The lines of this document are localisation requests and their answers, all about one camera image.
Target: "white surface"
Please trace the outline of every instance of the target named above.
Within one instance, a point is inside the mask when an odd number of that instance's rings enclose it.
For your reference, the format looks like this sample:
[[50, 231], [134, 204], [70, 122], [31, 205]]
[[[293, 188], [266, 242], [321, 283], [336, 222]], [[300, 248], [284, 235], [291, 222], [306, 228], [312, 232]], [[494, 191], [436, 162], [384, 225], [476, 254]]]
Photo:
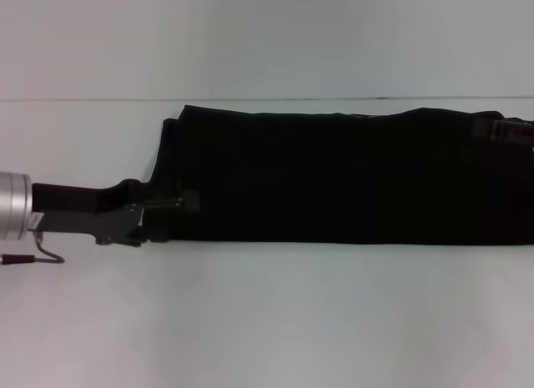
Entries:
[[0, 0], [0, 98], [534, 96], [532, 0]]
[[[250, 112], [443, 107], [534, 118], [534, 100], [194, 103]], [[149, 175], [184, 102], [0, 103], [0, 169], [105, 187]], [[147, 244], [48, 234], [65, 265], [0, 267], [0, 386], [534, 385], [532, 247]], [[31, 241], [2, 252], [34, 253]]]

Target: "cable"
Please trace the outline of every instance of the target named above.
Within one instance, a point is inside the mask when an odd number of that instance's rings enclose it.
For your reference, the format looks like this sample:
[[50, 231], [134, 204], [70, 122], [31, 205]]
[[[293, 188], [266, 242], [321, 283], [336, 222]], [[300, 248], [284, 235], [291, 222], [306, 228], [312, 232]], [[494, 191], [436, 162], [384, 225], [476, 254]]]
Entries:
[[37, 246], [37, 249], [42, 254], [45, 254], [46, 256], [52, 257], [51, 259], [43, 259], [40, 257], [35, 258], [36, 263], [53, 263], [60, 265], [65, 262], [65, 259], [57, 254], [54, 254], [52, 252], [49, 252], [48, 250], [43, 248], [43, 232], [36, 231], [33, 233], [33, 237], [35, 238], [35, 245]]

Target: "black fabric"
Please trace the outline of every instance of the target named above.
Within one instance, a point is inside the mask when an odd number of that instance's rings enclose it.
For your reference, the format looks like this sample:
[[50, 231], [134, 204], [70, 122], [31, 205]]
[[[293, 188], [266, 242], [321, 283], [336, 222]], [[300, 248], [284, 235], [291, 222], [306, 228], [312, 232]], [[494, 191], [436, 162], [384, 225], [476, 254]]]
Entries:
[[187, 106], [164, 121], [148, 186], [193, 195], [199, 207], [147, 209], [144, 232], [163, 241], [532, 244], [532, 148], [475, 139], [475, 121], [493, 119], [502, 115]]

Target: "silver cylinder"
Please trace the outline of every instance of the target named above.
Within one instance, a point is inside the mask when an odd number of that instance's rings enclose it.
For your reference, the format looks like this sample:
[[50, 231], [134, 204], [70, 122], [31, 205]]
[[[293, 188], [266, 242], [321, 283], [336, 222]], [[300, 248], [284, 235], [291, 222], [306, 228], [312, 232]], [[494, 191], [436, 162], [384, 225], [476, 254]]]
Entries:
[[29, 175], [0, 173], [0, 239], [24, 238], [32, 215]]

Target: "folded black garment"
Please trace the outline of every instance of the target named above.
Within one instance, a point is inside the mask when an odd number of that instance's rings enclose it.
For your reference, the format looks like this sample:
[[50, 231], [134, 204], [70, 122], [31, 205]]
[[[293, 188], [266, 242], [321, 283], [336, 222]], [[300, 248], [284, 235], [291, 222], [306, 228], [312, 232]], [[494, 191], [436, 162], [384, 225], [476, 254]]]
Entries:
[[[517, 120], [520, 125], [530, 123]], [[148, 239], [532, 244], [534, 161], [496, 112], [236, 113], [167, 119], [148, 186]]]

